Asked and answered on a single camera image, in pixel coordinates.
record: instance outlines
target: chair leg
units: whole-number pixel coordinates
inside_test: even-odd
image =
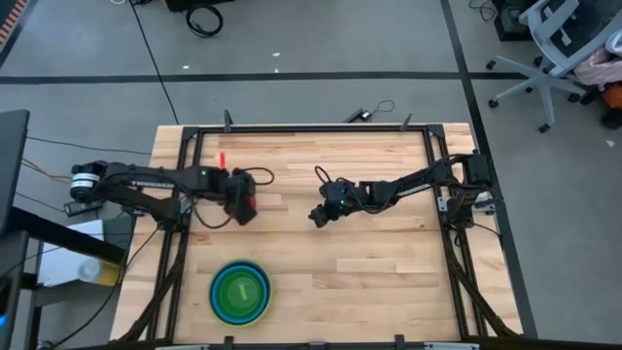
[[[537,87],[538,86],[538,81],[540,80],[539,77],[533,77],[530,78],[524,82],[522,82],[521,84],[517,84],[514,87],[511,87],[509,89],[507,89],[506,91],[498,94],[497,96],[495,96],[495,100],[500,100],[503,98],[506,98],[508,96],[511,96],[513,94],[519,93],[519,92],[523,92],[526,88],[528,87]]]
[[[572,82],[568,80],[551,78],[548,80],[547,83],[553,88],[558,88],[558,89],[561,89],[561,90],[564,90],[570,93],[577,93],[580,95],[585,94],[585,89],[576,86],[575,84],[573,84]]]
[[[526,77],[532,77],[539,73],[539,71],[535,68],[532,68],[526,64],[517,62],[515,60],[505,58],[503,56],[496,56],[496,60],[503,62],[506,66],[511,68],[513,71],[520,73]]]
[[[553,110],[553,98],[551,97],[551,89],[548,86],[542,86],[538,89],[540,92],[540,99],[544,106],[544,113],[546,114],[547,123],[540,127],[540,132],[547,131],[555,123],[555,112]]]

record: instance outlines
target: cable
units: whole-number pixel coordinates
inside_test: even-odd
[[[152,63],[154,64],[155,72],[157,73],[157,79],[159,80],[159,84],[162,86],[162,90],[166,95],[166,100],[168,101],[168,105],[171,107],[171,112],[173,112],[173,118],[175,119],[175,123],[179,125],[179,119],[177,119],[177,112],[175,112],[175,107],[173,106],[173,102],[171,101],[171,96],[168,95],[168,91],[166,90],[166,86],[164,85],[164,81],[162,80],[161,74],[159,74],[159,69],[157,68],[156,59],[154,58],[154,54],[152,53],[152,48],[149,46],[149,42],[147,41],[147,36],[145,35],[145,30],[143,29],[143,24],[138,17],[138,13],[134,8],[135,5],[145,5],[150,3],[152,0],[139,0],[135,3],[129,1],[129,6],[132,8],[132,12],[136,17],[136,22],[138,23],[138,28],[140,29],[140,33],[143,35],[143,40],[145,41],[145,46],[147,47],[147,52],[149,52],[149,57],[152,59]]]
[[[486,0],[481,5],[473,5],[475,0],[468,1],[468,7],[473,10],[478,10],[479,15],[482,17],[484,21],[489,21],[497,15],[497,9],[495,5],[492,4],[492,0]]]
[[[218,19],[218,27],[214,30],[205,30],[198,23],[192,20],[192,14],[198,9],[207,9]],[[186,12],[186,25],[190,28],[190,32],[199,38],[210,38],[218,34],[223,29],[223,15],[215,7],[207,4],[198,3],[191,6]]]
[[[71,339],[72,337],[74,337],[76,334],[78,334],[79,332],[81,332],[83,329],[85,329],[88,325],[90,325],[90,323],[97,317],[97,315],[99,315],[99,313],[101,313],[101,311],[104,309],[104,307],[106,307],[106,304],[108,303],[108,301],[110,300],[110,298],[113,296],[113,294],[115,293],[115,291],[117,290],[117,288],[119,287],[119,285],[121,284],[121,280],[122,278],[125,276],[125,273],[127,272],[127,268],[132,264],[132,262],[134,261],[134,258],[136,258],[136,256],[138,255],[138,253],[140,253],[140,251],[147,245],[147,243],[149,243],[149,241],[154,237],[154,235],[156,235],[157,232],[157,227],[155,228],[154,232],[149,236],[149,238],[147,238],[147,240],[145,241],[145,243],[143,243],[138,250],[136,250],[136,252],[134,253],[134,255],[132,255],[132,257],[129,259],[129,261],[127,262],[127,264],[125,265],[125,267],[119,272],[119,276],[117,277],[117,282],[115,282],[115,285],[113,286],[113,288],[111,288],[110,290],[110,294],[108,294],[108,296],[104,299],[104,302],[101,304],[101,306],[99,306],[99,308],[97,309],[97,311],[95,311],[95,313],[80,327],[78,327],[75,331],[69,333],[67,336],[65,336],[64,338],[60,339],[57,343],[55,343],[54,345],[52,345],[51,349],[55,349],[57,348],[59,345],[63,344],[64,342],[66,342],[67,340]],[[129,254],[129,249],[127,249],[127,251],[125,252],[124,258],[127,257],[127,255]]]
[[[388,109],[381,109],[380,106],[382,106],[384,103],[391,103],[391,107],[389,107]],[[395,108],[396,108],[396,102],[394,100],[382,100],[378,102],[376,109],[373,110],[373,112],[371,112],[369,117],[370,118],[373,117],[373,115],[376,114],[376,112],[383,112],[383,113],[393,112]]]
[[[489,227],[485,227],[483,225],[479,225],[478,223],[473,223],[474,226],[477,226],[479,228],[484,228],[494,234],[496,234],[499,238],[501,238],[501,235],[496,232],[495,230],[493,230],[492,228]],[[454,230],[456,232],[456,236],[454,237],[454,245],[456,247],[460,247],[461,246],[461,242],[463,241],[463,236],[458,232],[458,229],[455,226],[449,226],[449,228],[451,228],[452,230]]]
[[[501,237],[501,235],[500,235],[497,231],[493,230],[492,228],[485,227],[485,226],[483,226],[483,225],[479,225],[478,223],[473,223],[473,224],[474,224],[475,226],[479,227],[479,228],[484,228],[484,229],[487,229],[488,231],[490,231],[490,232],[492,232],[492,233],[496,234],[497,236]]]
[[[30,168],[46,177],[48,177],[50,180],[52,181],[56,181],[58,183],[61,184],[65,184],[65,185],[70,185],[69,181],[66,180],[62,180],[62,179],[69,179],[68,176],[57,176],[57,175],[51,175],[50,173],[48,173],[46,170],[42,169],[39,165],[35,164],[33,161],[30,161],[28,159],[26,159],[25,157],[23,157],[21,159],[23,166]]]
[[[30,139],[30,140],[46,142],[46,143],[51,143],[51,144],[55,144],[55,145],[71,146],[71,147],[81,148],[81,149],[85,149],[85,150],[92,150],[92,151],[119,152],[119,153],[127,153],[127,154],[133,154],[133,155],[147,155],[147,156],[151,155],[150,153],[147,153],[147,152],[128,151],[128,150],[116,150],[116,149],[101,149],[101,148],[97,148],[97,147],[73,144],[73,143],[70,143],[70,142],[47,140],[47,139],[43,139],[43,138],[39,138],[39,137],[34,137],[34,136],[26,136],[26,138]]]
[[[237,208],[237,205],[240,202],[240,188],[242,186],[240,185],[240,183],[237,184],[237,190],[235,191],[235,202],[233,203],[233,207]],[[192,203],[191,208],[194,208],[194,206],[196,205],[196,202]],[[192,210],[192,213],[194,213],[194,215],[196,216],[196,219],[198,219],[198,221],[205,227],[210,228],[210,229],[217,229],[217,228],[224,228],[230,221],[231,221],[231,216],[229,215],[228,218],[226,218],[225,222],[220,224],[220,225],[216,225],[216,226],[210,226],[208,224],[206,224],[203,221],[203,218],[198,214],[198,210]]]
[[[246,168],[246,169],[242,169],[242,171],[254,171],[254,170],[261,170],[261,171],[265,171],[266,173],[268,173],[271,176],[271,179],[263,182],[263,183],[259,183],[259,182],[255,182],[255,185],[257,186],[266,186],[266,185],[270,185],[274,182],[275,176],[274,173],[272,172],[272,170],[268,169],[268,168],[264,168],[262,166],[256,166],[256,167],[250,167],[250,168]]]
[[[54,207],[54,206],[51,206],[51,205],[49,205],[48,203],[44,203],[44,202],[42,202],[41,200],[38,200],[38,199],[35,199],[35,198],[31,198],[31,197],[29,197],[29,196],[27,196],[27,195],[24,195],[24,194],[21,194],[21,193],[19,193],[19,192],[16,192],[16,194],[17,194],[17,195],[19,195],[19,196],[21,196],[21,197],[24,197],[24,198],[26,198],[26,199],[30,199],[30,200],[32,200],[32,201],[33,201],[33,202],[35,202],[35,203],[39,203],[39,204],[41,204],[41,205],[47,206],[47,207],[48,207],[48,208],[50,208],[51,210],[55,210],[55,211],[57,211],[57,212],[61,212],[61,213],[64,213],[64,212],[65,212],[64,210],[62,210],[62,209],[58,209],[58,208],[56,208],[56,207]]]
[[[315,174],[318,176],[318,179],[320,179],[320,181],[322,181],[323,184],[332,182],[332,180],[330,179],[330,175],[328,175],[328,173],[324,170],[322,166],[316,165],[313,168],[313,171],[315,171]],[[322,174],[324,174],[327,177],[326,180],[324,180],[324,178],[320,175],[320,172],[322,172]]]

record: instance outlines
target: concrete floor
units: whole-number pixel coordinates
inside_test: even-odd
[[[238,0],[219,5],[225,27],[203,40],[184,18],[154,2],[137,8],[163,75],[409,71],[458,73],[441,4],[447,0]],[[531,43],[501,43],[491,22],[463,0],[448,0],[466,66],[484,71],[495,54],[531,61]],[[65,77],[67,84],[0,85],[2,110],[28,109],[32,136],[95,147],[148,152],[156,127],[174,123],[157,83],[77,84],[80,76],[153,75],[147,50],[127,4],[40,1],[6,61],[2,77]],[[358,108],[393,99],[396,109],[377,122],[471,123],[456,79],[298,80],[166,83],[182,123],[221,123],[227,108],[236,123],[339,123]],[[558,123],[546,135],[537,94],[487,100],[516,83],[473,81],[499,172],[539,337],[622,343],[622,134],[603,129],[603,107],[569,104],[555,94]],[[609,147],[606,141],[615,142]],[[101,153],[28,141],[25,156],[55,174],[95,159],[146,164],[147,156]],[[18,190],[61,206],[62,185],[24,168]],[[62,224],[63,214],[21,197],[16,205]],[[114,217],[108,206],[101,217]],[[41,337],[57,340],[81,325],[105,296],[47,307]],[[65,345],[108,339],[115,304]],[[65,315],[62,327],[55,321]]]

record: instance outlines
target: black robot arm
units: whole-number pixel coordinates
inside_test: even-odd
[[[462,182],[452,174],[454,164],[460,164],[463,168],[465,179]],[[316,167],[316,173],[324,182],[320,186],[320,194],[325,202],[309,215],[318,228],[330,220],[336,221],[358,211],[378,214],[396,205],[400,199],[434,186],[456,189],[457,195],[447,203],[444,219],[453,227],[469,228],[472,227],[471,206],[480,193],[492,186],[489,160],[481,155],[453,155],[392,182],[362,181],[357,186],[344,178],[332,181],[326,172],[328,178],[325,180],[320,172],[324,170]]]
[[[187,208],[177,198],[159,199],[143,193],[143,188],[177,187],[192,205],[195,199],[221,204],[240,225],[253,219],[256,182],[246,171],[212,166],[193,166],[183,170],[96,161],[74,165],[70,194],[80,202],[103,199],[151,214],[163,229],[181,229]]]

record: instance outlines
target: wooden tabletop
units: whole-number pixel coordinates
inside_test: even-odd
[[[450,154],[473,150],[468,124],[444,127]],[[176,167],[181,132],[181,126],[158,129],[150,166]],[[407,341],[460,338],[432,191],[402,199],[379,215],[355,213],[323,228],[307,219],[323,202],[315,165],[333,179],[393,180],[427,166],[420,133],[210,134],[203,141],[201,164],[218,166],[219,152],[225,152],[227,168],[264,166],[276,180],[258,187],[259,213],[246,226],[231,222],[210,230],[192,218],[175,343],[222,343],[226,335],[236,343],[393,341],[395,334]],[[260,172],[253,175],[258,182],[268,179]],[[225,219],[222,208],[212,203],[201,201],[197,210],[210,224]],[[494,217],[475,214],[475,221],[495,228]],[[151,218],[138,221],[132,251],[154,228]],[[479,227],[467,235],[480,292],[520,332],[499,239]],[[111,338],[125,333],[152,297],[161,243],[158,234],[129,268]],[[175,252],[173,247],[171,261]],[[257,261],[274,283],[270,309],[246,329],[222,325],[207,304],[213,274],[234,259]],[[474,333],[472,308],[464,296]],[[158,335],[163,335],[167,302]]]

